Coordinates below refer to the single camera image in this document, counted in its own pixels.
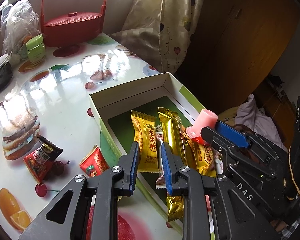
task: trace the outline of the green jar lid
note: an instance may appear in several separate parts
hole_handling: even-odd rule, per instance
[[[42,34],[33,37],[26,43],[27,50],[33,49],[43,42]]]

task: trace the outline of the red basket lid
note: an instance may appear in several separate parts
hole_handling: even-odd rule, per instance
[[[56,25],[63,25],[75,22],[82,22],[87,20],[92,20],[101,17],[100,13],[95,12],[73,12],[66,15],[61,15],[57,18],[54,18],[50,21],[47,21],[44,26],[56,26]]]

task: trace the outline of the heart pattern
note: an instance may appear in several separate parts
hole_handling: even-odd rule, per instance
[[[160,23],[160,32],[163,30],[163,28],[164,28],[163,23]]]
[[[185,21],[185,22],[183,23],[183,26],[185,27],[185,29],[186,29],[187,31],[190,31],[191,22]]]
[[[195,5],[195,0],[191,0],[191,6]]]
[[[181,51],[181,49],[179,47],[174,47],[175,54],[178,55],[180,53],[180,51]]]

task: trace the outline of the wall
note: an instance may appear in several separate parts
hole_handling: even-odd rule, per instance
[[[294,35],[271,73],[281,77],[284,91],[296,105],[300,96],[300,19]]]
[[[100,12],[103,0],[45,0],[44,13],[46,21],[69,12]],[[41,15],[41,0],[30,0],[35,12]],[[104,33],[121,31],[133,0],[107,0]],[[0,34],[0,56],[3,38]]]

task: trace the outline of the snack wrapper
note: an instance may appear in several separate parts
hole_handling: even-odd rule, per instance
[[[109,165],[97,145],[83,158],[79,166],[89,177],[98,176],[109,169]]]
[[[183,217],[184,198],[167,194],[168,222]]]
[[[23,161],[36,182],[40,184],[55,159],[62,153],[62,149],[40,135],[38,135],[38,141],[42,146],[24,157]]]
[[[194,157],[198,166],[198,172],[202,175],[215,177],[215,170],[209,169],[213,165],[213,151],[211,147],[206,147],[194,142]]]
[[[222,174],[223,173],[222,154],[215,149],[212,150],[213,150],[213,159],[214,159],[216,174]]]
[[[160,170],[160,177],[155,182],[155,188],[167,188],[166,182],[164,180],[162,158],[161,158],[161,144],[163,143],[163,132],[161,124],[155,127],[155,140],[157,142],[157,155],[158,155],[158,164]]]
[[[159,172],[154,132],[155,119],[154,116],[131,111],[134,140],[139,143],[140,149],[138,172]]]
[[[189,138],[189,136],[186,133],[186,129],[183,128],[183,136],[185,140],[185,148],[186,148],[186,159],[188,161],[188,166],[194,170],[199,170],[198,165],[194,156],[195,153],[195,143],[193,140]]]
[[[172,153],[179,155],[183,164],[188,165],[182,123],[178,113],[164,107],[158,107],[158,114],[162,123],[163,140],[169,143]]]
[[[158,114],[162,123],[163,140],[169,143],[171,152],[179,155],[183,164],[188,165],[182,123],[178,113],[164,107],[158,107]],[[168,222],[183,216],[183,203],[182,196],[167,195]]]

